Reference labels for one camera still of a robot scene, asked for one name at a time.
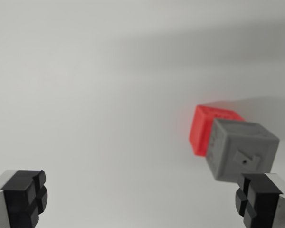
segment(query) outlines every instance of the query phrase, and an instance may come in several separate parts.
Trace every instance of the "white surface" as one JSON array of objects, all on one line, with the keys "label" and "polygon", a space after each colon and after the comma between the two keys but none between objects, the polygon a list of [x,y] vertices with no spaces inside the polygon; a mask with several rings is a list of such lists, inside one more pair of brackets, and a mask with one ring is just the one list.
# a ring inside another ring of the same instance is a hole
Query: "white surface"
[{"label": "white surface", "polygon": [[0,174],[45,170],[38,228],[243,228],[201,103],[279,136],[285,180],[284,0],[0,0]]}]

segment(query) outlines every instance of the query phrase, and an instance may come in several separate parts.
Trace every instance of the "cube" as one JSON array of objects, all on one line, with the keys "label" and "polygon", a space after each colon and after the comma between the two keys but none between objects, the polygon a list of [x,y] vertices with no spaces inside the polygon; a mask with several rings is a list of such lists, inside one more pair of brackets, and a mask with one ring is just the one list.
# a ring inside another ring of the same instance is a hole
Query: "cube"
[{"label": "cube", "polygon": [[196,106],[189,141],[192,145],[194,154],[197,156],[206,156],[214,118],[244,120],[236,112],[231,110],[212,108],[203,105]]},{"label": "cube", "polygon": [[278,145],[260,124],[214,119],[206,160],[216,180],[237,182],[242,173],[270,172]]}]

